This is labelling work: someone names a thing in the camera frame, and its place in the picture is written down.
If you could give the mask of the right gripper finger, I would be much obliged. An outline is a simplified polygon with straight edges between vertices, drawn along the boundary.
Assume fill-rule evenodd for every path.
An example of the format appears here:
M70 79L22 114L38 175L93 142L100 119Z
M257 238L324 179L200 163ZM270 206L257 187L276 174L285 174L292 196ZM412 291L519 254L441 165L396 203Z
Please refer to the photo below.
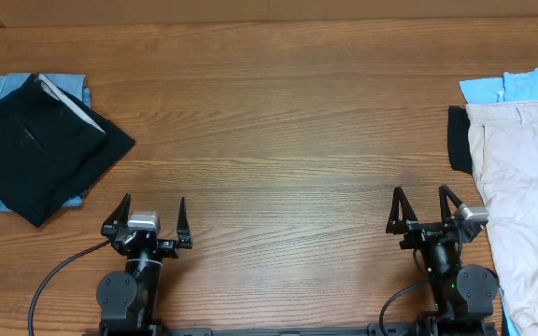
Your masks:
M418 218L401 187L393 190L392 205L386 232L408 232L418 224Z
M448 185L440 186L438 193L441 221L443 223L447 223L454 217L454 213L451 211L450 205L453 204L455 209L458 210L463 204L463 201L451 190Z

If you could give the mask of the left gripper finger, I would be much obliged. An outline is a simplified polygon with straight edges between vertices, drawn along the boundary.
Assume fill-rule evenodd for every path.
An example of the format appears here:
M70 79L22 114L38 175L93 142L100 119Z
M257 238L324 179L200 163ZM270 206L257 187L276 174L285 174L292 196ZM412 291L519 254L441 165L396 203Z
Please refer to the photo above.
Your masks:
M191 239L190 226L187 220L186 202L182 197L177 218L177 238L179 241L189 241Z
M125 226L128 221L131 205L131 195L126 193L120 204L116 209L109 215L109 217L104 221L103 228L110 229L117 226Z

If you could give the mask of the black shorts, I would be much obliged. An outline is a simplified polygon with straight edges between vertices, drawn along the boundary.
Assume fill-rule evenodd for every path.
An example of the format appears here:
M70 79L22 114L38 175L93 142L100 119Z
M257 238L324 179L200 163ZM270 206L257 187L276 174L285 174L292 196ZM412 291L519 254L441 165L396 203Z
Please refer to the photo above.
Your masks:
M0 200L36 227L135 145L42 73L0 100Z

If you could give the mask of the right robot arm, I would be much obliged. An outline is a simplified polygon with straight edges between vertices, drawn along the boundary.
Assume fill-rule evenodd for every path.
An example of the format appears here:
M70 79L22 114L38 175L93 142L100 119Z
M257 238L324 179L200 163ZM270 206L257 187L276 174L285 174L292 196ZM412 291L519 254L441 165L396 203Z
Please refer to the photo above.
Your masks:
M379 313L380 331L389 333L384 317L396 299L428 286L435 310L418 314L408 328L410 335L494 335L495 327L486 319L494 312L499 277L490 268L465 265L461 260L464 246L486 228L488 211L483 206L467 205L446 185L439 187L438 195L441 219L421 224L404 190L393 190L386 232L403 237L400 248L413 252L415 266L424 272L426 280L386 301Z

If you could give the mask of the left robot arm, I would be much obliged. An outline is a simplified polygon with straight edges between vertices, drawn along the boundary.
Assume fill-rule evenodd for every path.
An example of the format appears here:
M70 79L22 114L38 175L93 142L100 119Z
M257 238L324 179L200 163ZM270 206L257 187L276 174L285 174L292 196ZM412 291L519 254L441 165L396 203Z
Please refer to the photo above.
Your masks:
M191 249L186 204L180 201L177 237L159 236L160 219L154 211L131 212L125 195L104 221L101 234L126 258L122 271L107 274L98 284L101 335L164 335L167 328L154 317L163 261L176 259L179 249Z

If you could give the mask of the black garment under pile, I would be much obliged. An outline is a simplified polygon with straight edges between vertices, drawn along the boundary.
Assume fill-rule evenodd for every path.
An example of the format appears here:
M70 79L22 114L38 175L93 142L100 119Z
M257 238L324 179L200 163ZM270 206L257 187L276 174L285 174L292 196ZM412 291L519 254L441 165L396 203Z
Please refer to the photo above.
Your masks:
M470 121L466 110L461 106L450 106L447 120L447 151L450 166L455 171L471 175L473 162L468 140L469 128Z

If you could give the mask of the beige pink trousers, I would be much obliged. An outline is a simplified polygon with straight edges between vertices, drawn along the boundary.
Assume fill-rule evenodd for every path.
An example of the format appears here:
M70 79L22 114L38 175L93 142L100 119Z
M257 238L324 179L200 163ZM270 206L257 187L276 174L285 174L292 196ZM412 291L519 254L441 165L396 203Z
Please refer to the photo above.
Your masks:
M503 306L522 335L538 335L538 101L468 104L476 187Z

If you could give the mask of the folded blue denim jeans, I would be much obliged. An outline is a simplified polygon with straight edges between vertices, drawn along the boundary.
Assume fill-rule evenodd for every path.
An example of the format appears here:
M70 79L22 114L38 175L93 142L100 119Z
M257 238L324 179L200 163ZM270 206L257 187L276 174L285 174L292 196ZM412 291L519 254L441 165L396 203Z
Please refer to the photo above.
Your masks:
M29 76L29 73L9 73L0 75L0 100L19 88ZM78 98L87 107L92 106L92 96L90 89L87 87L87 77L85 75L46 73L45 76L59 89L63 89ZM82 206L86 196L87 192L83 191L79 195L66 201L63 204L63 207ZM10 212L10 209L8 209L1 200L0 212Z

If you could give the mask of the light blue garment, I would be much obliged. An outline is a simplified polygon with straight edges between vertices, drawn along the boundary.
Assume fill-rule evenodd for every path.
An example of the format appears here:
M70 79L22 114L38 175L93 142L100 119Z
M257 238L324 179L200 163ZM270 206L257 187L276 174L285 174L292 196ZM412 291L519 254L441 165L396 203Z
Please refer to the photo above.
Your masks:
M538 68L528 73L463 80L460 90L468 104L538 101Z

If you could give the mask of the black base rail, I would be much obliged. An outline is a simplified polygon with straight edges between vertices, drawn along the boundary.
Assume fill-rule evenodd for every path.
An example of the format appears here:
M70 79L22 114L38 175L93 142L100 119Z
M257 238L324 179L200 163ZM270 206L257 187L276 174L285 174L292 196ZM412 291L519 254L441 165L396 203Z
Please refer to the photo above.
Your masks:
M385 330L392 336L420 335L412 326L412 323L386 323ZM333 328L310 328L310 329L232 329L213 330L205 329L168 329L161 327L159 330L140 331L103 331L90 332L83 335L162 335L162 336L381 336L382 332L377 323L371 323L367 327L333 327ZM498 335L493 323L485 325L487 336Z

